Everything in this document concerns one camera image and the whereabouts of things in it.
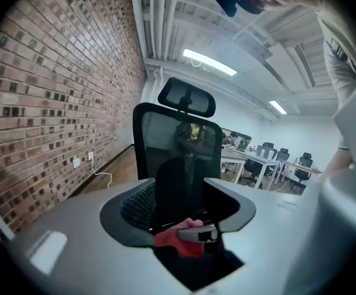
floor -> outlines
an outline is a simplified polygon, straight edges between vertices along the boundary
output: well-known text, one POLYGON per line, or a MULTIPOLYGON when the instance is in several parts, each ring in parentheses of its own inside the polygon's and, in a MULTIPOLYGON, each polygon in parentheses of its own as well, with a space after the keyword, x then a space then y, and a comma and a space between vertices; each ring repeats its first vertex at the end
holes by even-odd
MULTIPOLYGON (((225 173, 220 174, 220 179, 231 181, 235 177, 233 172, 234 167, 232 167, 231 171, 226 170, 225 173)), ((137 167, 136 167, 136 155, 134 153, 134 148, 131 147, 125 153, 123 153, 117 160, 115 160, 111 165, 109 165, 104 171, 104 173, 112 174, 112 185, 118 186, 119 184, 125 184, 130 181, 137 180, 137 167)), ((244 172, 242 176, 250 176, 248 172, 244 172)), ((110 181, 109 175, 99 175, 97 176, 81 193, 85 194, 91 191, 103 190, 107 187, 107 184, 110 181)), ((266 189, 271 181, 271 177, 263 178, 263 189, 266 189)), ((242 185, 246 185, 246 180, 242 179, 238 183, 242 185)), ((291 190, 290 182, 285 179, 283 183, 278 182, 276 185, 272 183, 269 188, 271 191, 276 191, 278 189, 279 192, 284 192, 287 194, 301 194, 291 190)))

ceiling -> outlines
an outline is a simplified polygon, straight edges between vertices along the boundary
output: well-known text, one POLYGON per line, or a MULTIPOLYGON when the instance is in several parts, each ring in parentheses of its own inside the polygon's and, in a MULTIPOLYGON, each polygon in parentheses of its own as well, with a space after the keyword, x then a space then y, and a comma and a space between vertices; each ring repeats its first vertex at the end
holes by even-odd
POLYGON ((133 4, 149 76, 160 78, 162 71, 164 77, 173 75, 212 88, 271 120, 280 116, 271 100, 291 115, 335 113, 337 97, 313 11, 296 6, 252 15, 238 9, 229 18, 215 0, 133 0, 133 4), (198 66, 198 61, 182 55, 184 49, 237 73, 229 76, 205 64, 198 66))

white table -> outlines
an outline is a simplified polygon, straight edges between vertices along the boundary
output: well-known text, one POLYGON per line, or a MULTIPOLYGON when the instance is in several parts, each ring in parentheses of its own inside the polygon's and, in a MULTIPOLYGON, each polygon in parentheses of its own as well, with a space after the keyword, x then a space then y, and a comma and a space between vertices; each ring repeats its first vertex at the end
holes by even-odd
POLYGON ((244 169, 246 158, 237 153, 231 152, 227 149, 222 149, 222 156, 220 158, 220 161, 228 162, 228 163, 237 163, 239 165, 238 174, 237 173, 235 174, 235 178, 233 181, 236 184, 244 169))
MULTIPOLYGON (((260 164, 263 165, 263 167, 261 169, 261 172, 258 175, 256 185, 254 186, 255 189, 258 189, 258 187, 260 187, 260 183, 261 183, 261 181, 262 181, 262 179, 264 177, 266 167, 267 166, 278 166, 280 164, 280 162, 277 161, 277 160, 269 160, 269 159, 266 159, 264 157, 258 156, 257 154, 254 154, 254 153, 251 153, 251 152, 242 152, 242 151, 239 151, 239 150, 234 149, 234 148, 231 148, 231 149, 230 148, 228 148, 228 149, 225 148, 225 150, 237 153, 237 154, 239 154, 239 155, 241 155, 243 157, 246 157, 249 160, 253 160, 254 162, 257 162, 257 163, 260 163, 260 164)), ((272 173, 271 182, 269 183, 269 185, 268 185, 266 190, 269 190, 269 188, 271 187, 273 179, 275 178, 276 171, 277 171, 277 167, 275 167, 274 172, 272 173)))
POLYGON ((282 173, 284 165, 293 166, 293 167, 295 167, 295 168, 297 168, 299 170, 307 171, 309 174, 313 174, 313 175, 319 175, 319 174, 322 173, 321 171, 313 170, 310 167, 302 166, 302 165, 299 165, 299 164, 294 164, 294 163, 291 163, 291 162, 288 162, 288 161, 285 160, 285 161, 283 161, 281 169, 279 170, 279 174, 277 174, 277 178, 275 180, 275 184, 277 183, 277 181, 279 180, 279 178, 281 176, 281 173, 282 173))

